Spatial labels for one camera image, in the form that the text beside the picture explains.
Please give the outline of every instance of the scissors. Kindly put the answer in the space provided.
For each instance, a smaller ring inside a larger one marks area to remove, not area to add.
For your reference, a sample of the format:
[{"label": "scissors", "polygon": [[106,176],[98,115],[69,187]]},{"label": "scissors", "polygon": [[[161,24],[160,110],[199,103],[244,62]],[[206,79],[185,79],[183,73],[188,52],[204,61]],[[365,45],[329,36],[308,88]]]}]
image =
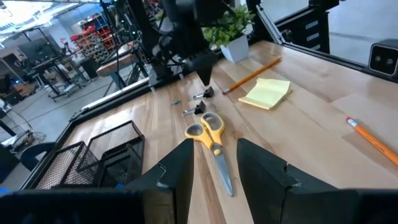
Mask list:
[{"label": "scissors", "polygon": [[221,135],[224,131],[224,121],[216,113],[207,112],[201,118],[202,124],[191,124],[185,130],[185,136],[195,141],[201,141],[212,152],[218,166],[218,173],[229,196],[233,196],[231,178],[223,154]]}]

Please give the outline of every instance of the gray floor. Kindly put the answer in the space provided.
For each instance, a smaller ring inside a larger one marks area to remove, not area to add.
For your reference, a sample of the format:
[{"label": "gray floor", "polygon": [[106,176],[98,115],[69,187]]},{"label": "gray floor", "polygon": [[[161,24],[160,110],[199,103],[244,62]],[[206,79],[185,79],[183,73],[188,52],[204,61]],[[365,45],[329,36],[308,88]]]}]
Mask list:
[{"label": "gray floor", "polygon": [[[264,8],[276,21],[294,13],[308,5],[308,0],[266,0]],[[396,0],[346,0],[329,14],[330,48],[331,54],[367,64],[369,49],[372,43],[386,39],[398,38],[395,21],[398,15],[398,1]],[[130,67],[121,71],[126,76]],[[47,97],[46,90],[41,90],[28,97],[13,110],[19,113],[38,131],[47,135],[45,141],[55,141],[68,124],[74,112],[103,97],[111,78],[98,78],[82,90],[77,89],[70,98],[59,98],[54,103]],[[19,133],[27,129],[27,123],[15,113],[10,113],[15,121],[5,121]],[[9,136],[0,130],[0,140]],[[9,190],[18,189],[29,171],[18,165],[6,181],[0,185]]]}]

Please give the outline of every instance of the ceiling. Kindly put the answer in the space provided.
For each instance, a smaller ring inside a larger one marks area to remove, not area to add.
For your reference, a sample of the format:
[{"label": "ceiling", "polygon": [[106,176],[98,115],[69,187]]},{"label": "ceiling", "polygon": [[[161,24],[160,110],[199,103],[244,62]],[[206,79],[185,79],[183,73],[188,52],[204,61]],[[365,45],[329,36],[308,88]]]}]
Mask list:
[{"label": "ceiling", "polygon": [[23,30],[47,26],[51,19],[74,9],[78,3],[0,1],[0,42]]},{"label": "ceiling", "polygon": [[99,3],[100,0],[12,0],[19,2]]}]

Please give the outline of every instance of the sticky note pad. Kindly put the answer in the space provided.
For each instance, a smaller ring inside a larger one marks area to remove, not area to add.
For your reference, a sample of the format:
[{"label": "sticky note pad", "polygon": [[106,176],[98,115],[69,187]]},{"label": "sticky note pad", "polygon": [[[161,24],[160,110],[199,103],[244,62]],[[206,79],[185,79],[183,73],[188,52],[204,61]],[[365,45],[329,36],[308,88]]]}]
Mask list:
[{"label": "sticky note pad", "polygon": [[290,82],[284,80],[258,78],[256,86],[238,100],[266,110],[271,110],[291,91]]}]

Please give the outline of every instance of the yellow pencil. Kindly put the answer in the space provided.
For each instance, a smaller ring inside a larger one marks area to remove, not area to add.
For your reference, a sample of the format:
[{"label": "yellow pencil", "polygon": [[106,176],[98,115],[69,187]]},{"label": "yellow pencil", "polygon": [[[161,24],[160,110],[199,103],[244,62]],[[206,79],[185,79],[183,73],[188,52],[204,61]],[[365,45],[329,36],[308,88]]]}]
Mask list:
[{"label": "yellow pencil", "polygon": [[263,66],[262,68],[260,68],[259,70],[254,71],[252,74],[244,77],[242,80],[240,80],[239,82],[232,84],[228,89],[223,91],[223,94],[227,94],[229,92],[231,92],[232,90],[236,89],[238,86],[242,85],[243,83],[249,81],[250,79],[252,79],[253,77],[259,75],[261,72],[267,70],[268,68],[271,68],[272,66],[274,66],[275,64],[277,64],[278,62],[280,62],[280,60],[282,60],[282,57],[279,57],[273,61],[271,61],[270,63],[268,63],[267,65]]},{"label": "yellow pencil", "polygon": [[347,123],[355,129],[360,135],[362,135],[366,140],[368,140],[376,149],[383,153],[387,158],[389,158],[393,163],[398,166],[398,155],[388,146],[383,144],[380,140],[374,137],[369,131],[360,126],[352,118],[346,118]]}]

